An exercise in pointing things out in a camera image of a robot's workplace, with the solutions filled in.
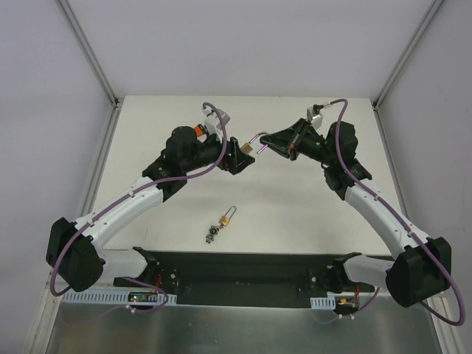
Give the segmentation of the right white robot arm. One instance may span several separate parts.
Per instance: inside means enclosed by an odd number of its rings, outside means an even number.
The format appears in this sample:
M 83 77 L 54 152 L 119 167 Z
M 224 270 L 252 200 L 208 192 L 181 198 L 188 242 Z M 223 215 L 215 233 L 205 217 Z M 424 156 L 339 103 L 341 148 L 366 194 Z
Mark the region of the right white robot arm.
M 371 174 L 358 162 L 354 125 L 333 123 L 322 136 L 304 119 L 291 127 L 260 138 L 260 143 L 291 161 L 303 155 L 321 163 L 325 181 L 341 200 L 359 212 L 377 232 L 391 253 L 390 261 L 353 252 L 336 259 L 319 277 L 322 287 L 334 293 L 357 283 L 387 289 L 407 308 L 449 289 L 451 247 L 443 238 L 429 237 L 407 218 L 396 218 L 380 201 L 380 190 Z

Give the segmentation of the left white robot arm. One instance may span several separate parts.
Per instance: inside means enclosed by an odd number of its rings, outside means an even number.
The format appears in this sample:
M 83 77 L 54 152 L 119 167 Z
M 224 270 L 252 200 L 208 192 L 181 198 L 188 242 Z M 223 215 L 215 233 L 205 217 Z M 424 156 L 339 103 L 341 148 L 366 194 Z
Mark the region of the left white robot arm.
M 61 277 L 68 288 L 81 292 L 99 280 L 131 278 L 147 287 L 156 278 L 156 261 L 144 249 L 107 249 L 106 244 L 129 223 L 163 204 L 185 186 L 214 168 L 236 175 L 255 159 L 244 153 L 234 137 L 209 133 L 201 141 L 194 128 L 176 128 L 157 160 L 112 202 L 75 221 L 60 218 L 52 225 L 46 261 L 50 282 Z

